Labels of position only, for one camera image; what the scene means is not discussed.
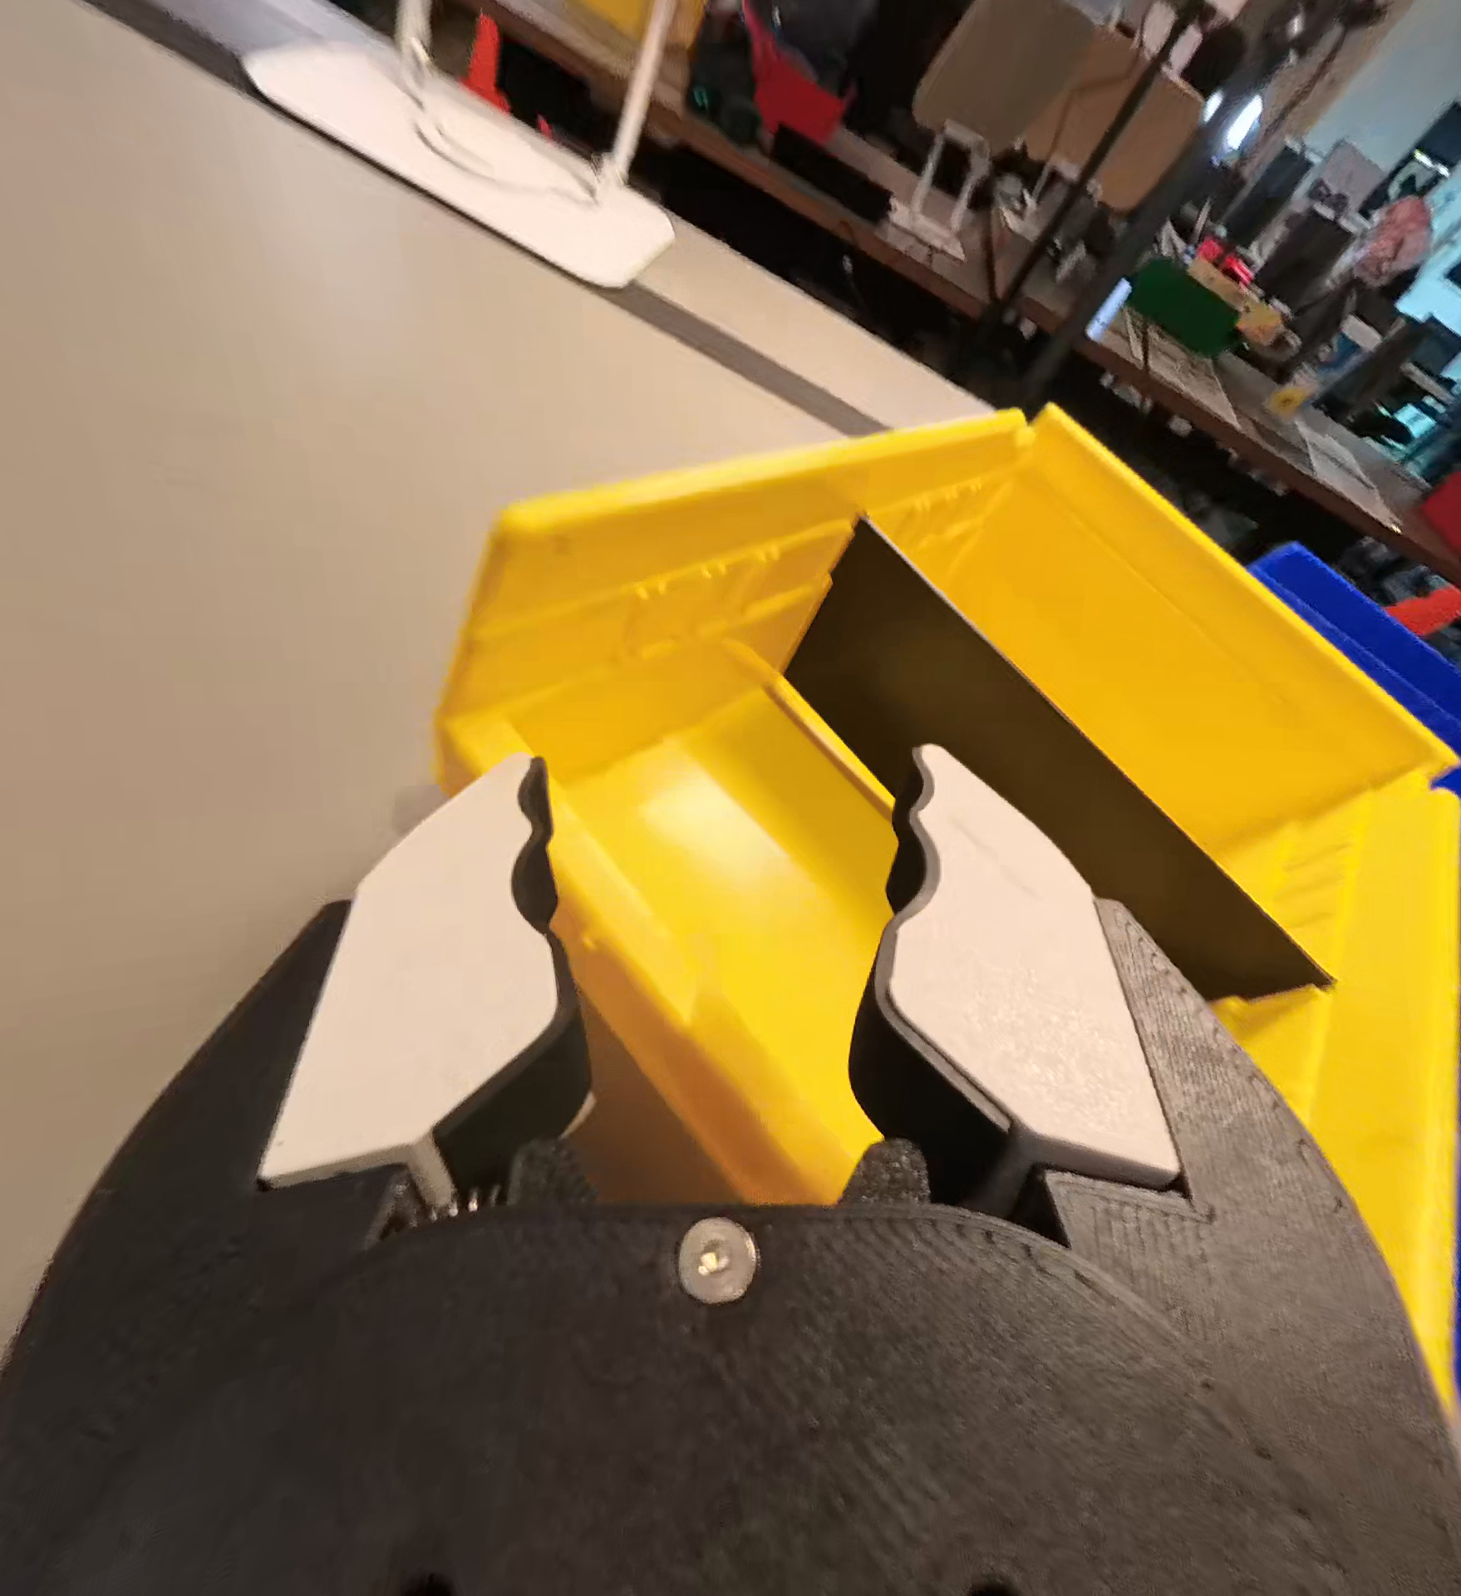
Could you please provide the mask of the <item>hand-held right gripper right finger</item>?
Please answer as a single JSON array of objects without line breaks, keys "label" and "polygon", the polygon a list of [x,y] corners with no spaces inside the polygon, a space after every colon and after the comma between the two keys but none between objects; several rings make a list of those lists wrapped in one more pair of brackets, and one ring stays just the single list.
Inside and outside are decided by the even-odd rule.
[{"label": "hand-held right gripper right finger", "polygon": [[911,751],[888,918],[853,1025],[868,1124],[926,1196],[1010,1219],[1047,1176],[1156,1200],[1183,1169],[1099,902],[948,749]]}]

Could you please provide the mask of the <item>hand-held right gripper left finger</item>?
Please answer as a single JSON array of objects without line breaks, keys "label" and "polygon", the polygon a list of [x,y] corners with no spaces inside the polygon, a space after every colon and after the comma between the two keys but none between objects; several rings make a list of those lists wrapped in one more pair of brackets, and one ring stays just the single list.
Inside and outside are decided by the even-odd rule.
[{"label": "hand-held right gripper left finger", "polygon": [[447,799],[363,879],[258,1165],[262,1188],[400,1169],[431,1213],[507,1198],[522,1147],[592,1104],[553,929],[540,756]]}]

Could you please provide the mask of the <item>yellow storage bin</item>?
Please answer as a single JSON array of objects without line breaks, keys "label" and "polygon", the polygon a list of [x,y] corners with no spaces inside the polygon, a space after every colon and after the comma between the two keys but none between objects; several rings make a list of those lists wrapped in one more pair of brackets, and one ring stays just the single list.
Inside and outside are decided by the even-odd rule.
[{"label": "yellow storage bin", "polygon": [[548,772],[555,931],[588,1005],[590,1161],[621,1200],[829,1204],[878,1139],[847,1054],[901,782],[800,679],[870,523],[1323,982],[1259,996],[1140,924],[1354,1198],[1457,1400],[1457,754],[1061,410],[505,510],[441,692],[452,795]]}]

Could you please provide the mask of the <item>black bin divider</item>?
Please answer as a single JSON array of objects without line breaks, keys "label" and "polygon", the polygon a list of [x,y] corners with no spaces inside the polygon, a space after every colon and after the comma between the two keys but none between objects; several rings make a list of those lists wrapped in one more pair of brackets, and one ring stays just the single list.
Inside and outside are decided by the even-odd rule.
[{"label": "black bin divider", "polygon": [[1208,999],[1327,990],[1313,961],[868,519],[785,667],[893,797],[940,747],[1130,910]]}]

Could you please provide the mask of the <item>green box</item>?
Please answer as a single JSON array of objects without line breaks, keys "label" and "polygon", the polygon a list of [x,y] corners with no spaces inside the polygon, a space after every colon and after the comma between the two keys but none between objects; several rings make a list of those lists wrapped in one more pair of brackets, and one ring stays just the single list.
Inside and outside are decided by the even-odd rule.
[{"label": "green box", "polygon": [[1198,358],[1218,358],[1241,338],[1239,309],[1177,259],[1148,259],[1129,278],[1127,309]]}]

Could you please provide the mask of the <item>white stand base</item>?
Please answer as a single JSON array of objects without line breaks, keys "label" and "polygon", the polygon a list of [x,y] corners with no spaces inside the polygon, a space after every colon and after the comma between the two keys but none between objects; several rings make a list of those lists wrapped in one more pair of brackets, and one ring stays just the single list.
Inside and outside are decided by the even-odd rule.
[{"label": "white stand base", "polygon": [[431,4],[396,4],[392,51],[297,43],[252,51],[243,72],[276,109],[449,210],[598,290],[627,288],[672,243],[662,206],[627,177],[678,12],[653,2],[610,148],[581,160],[518,123],[431,57]]}]

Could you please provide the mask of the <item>red plastic crate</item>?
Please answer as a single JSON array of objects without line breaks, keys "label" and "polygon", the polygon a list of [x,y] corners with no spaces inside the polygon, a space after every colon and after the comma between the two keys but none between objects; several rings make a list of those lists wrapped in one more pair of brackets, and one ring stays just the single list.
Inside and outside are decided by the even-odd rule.
[{"label": "red plastic crate", "polygon": [[773,4],[742,2],[740,12],[754,72],[754,105],[765,140],[787,132],[827,146],[853,107],[857,86],[845,76],[831,86],[783,43]]}]

